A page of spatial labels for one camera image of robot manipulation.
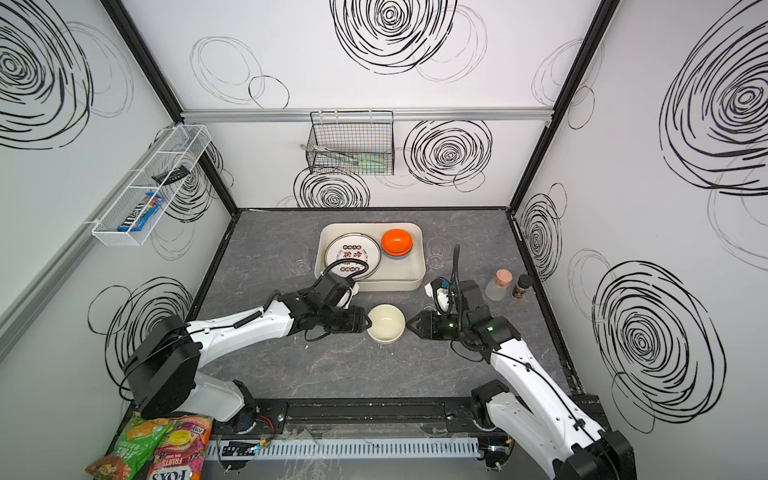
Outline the cream bowl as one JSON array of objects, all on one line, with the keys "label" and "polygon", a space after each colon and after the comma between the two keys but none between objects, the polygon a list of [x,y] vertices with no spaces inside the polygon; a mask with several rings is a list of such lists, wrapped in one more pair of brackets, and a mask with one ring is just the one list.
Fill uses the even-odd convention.
[{"label": "cream bowl", "polygon": [[394,343],[405,331],[405,316],[394,305],[377,305],[369,311],[368,318],[371,320],[371,326],[367,329],[367,333],[377,343]]}]

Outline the orange bowl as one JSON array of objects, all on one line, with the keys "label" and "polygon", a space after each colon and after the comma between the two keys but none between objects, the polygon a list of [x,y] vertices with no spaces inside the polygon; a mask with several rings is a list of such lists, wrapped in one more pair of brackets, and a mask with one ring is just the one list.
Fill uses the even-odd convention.
[{"label": "orange bowl", "polygon": [[402,258],[413,249],[413,238],[403,229],[391,229],[382,235],[380,245],[386,255]]}]

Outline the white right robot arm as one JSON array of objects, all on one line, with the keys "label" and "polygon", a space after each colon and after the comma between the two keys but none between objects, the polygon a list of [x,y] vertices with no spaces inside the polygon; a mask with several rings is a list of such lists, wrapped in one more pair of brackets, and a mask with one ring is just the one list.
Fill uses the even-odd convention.
[{"label": "white right robot arm", "polygon": [[636,478],[629,440],[556,384],[512,323],[491,313],[475,282],[438,278],[424,289],[434,305],[407,328],[422,339],[460,343],[502,377],[473,390],[477,425],[505,432],[551,479]]}]

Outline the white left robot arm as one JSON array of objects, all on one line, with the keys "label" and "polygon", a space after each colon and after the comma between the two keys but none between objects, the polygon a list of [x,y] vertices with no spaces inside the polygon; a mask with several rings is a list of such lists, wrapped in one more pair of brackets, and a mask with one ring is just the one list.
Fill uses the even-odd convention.
[{"label": "white left robot arm", "polygon": [[254,309],[211,320],[185,322],[176,315],[160,320],[122,368],[138,413],[145,420],[187,413],[221,423],[254,423],[259,406],[244,383],[217,379],[203,367],[257,343],[317,327],[325,336],[367,330],[372,322],[365,309],[351,303],[358,276],[327,271],[307,288],[272,292]]}]

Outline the cream plastic bin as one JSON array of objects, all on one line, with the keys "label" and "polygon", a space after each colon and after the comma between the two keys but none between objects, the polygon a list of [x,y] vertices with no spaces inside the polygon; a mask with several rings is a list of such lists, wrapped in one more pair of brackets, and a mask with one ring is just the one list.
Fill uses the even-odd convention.
[{"label": "cream plastic bin", "polygon": [[317,256],[314,265],[315,277],[325,270],[323,256],[330,242],[344,234],[361,233],[372,237],[381,247],[382,235],[391,229],[403,229],[413,238],[413,249],[402,258],[386,255],[382,248],[382,259],[378,269],[367,279],[356,281],[361,292],[405,292],[417,290],[426,274],[424,237],[422,230],[414,223],[332,223],[320,233]]}]

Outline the pink lid glass jar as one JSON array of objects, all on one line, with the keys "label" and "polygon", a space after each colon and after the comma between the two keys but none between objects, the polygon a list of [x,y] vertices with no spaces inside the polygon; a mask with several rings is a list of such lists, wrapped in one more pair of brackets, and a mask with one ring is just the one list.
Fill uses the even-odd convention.
[{"label": "pink lid glass jar", "polygon": [[497,270],[485,287],[485,295],[487,299],[494,302],[503,300],[512,280],[513,275],[509,270]]}]

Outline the clear plastic cup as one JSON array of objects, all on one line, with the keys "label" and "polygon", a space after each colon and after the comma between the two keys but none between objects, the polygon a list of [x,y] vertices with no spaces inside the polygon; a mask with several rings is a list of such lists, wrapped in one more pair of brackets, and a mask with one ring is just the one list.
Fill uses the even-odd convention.
[{"label": "clear plastic cup", "polygon": [[312,267],[306,257],[292,258],[288,261],[289,271],[293,276],[303,276],[308,274]]},{"label": "clear plastic cup", "polygon": [[450,262],[452,256],[451,243],[441,237],[430,238],[426,243],[426,261],[432,270],[440,270]]}]

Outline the dark lid spice bottle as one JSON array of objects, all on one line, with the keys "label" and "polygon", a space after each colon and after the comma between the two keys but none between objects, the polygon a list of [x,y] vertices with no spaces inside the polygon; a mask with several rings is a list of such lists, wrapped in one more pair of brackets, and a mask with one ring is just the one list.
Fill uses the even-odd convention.
[{"label": "dark lid spice bottle", "polygon": [[522,299],[530,287],[533,285],[533,278],[528,274],[522,274],[518,277],[516,284],[512,290],[512,297],[514,299]]}]

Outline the green item in basket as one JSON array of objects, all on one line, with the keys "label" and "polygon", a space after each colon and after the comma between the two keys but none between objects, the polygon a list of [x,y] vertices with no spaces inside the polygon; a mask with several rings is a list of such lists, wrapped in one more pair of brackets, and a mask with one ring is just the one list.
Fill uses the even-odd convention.
[{"label": "green item in basket", "polygon": [[355,153],[352,157],[356,172],[360,175],[389,175],[394,172],[388,154]]}]

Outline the blue candy packet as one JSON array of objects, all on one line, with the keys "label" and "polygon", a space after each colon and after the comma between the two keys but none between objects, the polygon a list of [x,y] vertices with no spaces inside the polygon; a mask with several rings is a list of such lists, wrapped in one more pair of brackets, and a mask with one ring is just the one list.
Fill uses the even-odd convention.
[{"label": "blue candy packet", "polygon": [[146,193],[131,213],[117,227],[118,232],[139,232],[144,229],[150,218],[157,213],[165,199],[156,193]]}]

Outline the pink fruit candy bag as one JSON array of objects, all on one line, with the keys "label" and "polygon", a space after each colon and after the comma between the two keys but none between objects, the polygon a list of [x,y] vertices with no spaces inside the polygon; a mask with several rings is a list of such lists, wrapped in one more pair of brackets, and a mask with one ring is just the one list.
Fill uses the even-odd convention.
[{"label": "pink fruit candy bag", "polygon": [[212,417],[186,415],[176,418],[154,452],[147,478],[200,479],[212,427]]}]

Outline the green snack bag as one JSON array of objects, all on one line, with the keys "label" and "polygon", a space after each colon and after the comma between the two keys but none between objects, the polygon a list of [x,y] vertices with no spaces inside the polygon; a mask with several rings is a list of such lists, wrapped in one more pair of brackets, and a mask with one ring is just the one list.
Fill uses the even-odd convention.
[{"label": "green snack bag", "polygon": [[134,413],[118,436],[112,452],[90,464],[85,472],[93,479],[133,479],[172,426],[170,419],[146,420]]}]

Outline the clear wall shelf basket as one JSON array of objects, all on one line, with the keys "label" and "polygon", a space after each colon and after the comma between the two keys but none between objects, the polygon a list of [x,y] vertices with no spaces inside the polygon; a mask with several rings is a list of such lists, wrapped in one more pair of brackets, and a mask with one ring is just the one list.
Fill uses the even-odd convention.
[{"label": "clear wall shelf basket", "polygon": [[[182,223],[198,220],[210,205],[210,183],[200,158],[211,144],[211,137],[202,125],[177,124],[166,129],[149,148],[130,181],[118,194],[101,218],[95,221],[91,234],[108,247],[138,247],[143,245],[166,217]],[[180,165],[190,170],[184,180],[159,187],[152,176]],[[146,193],[156,193],[165,199],[139,232],[118,232],[117,227],[131,213]]]}]

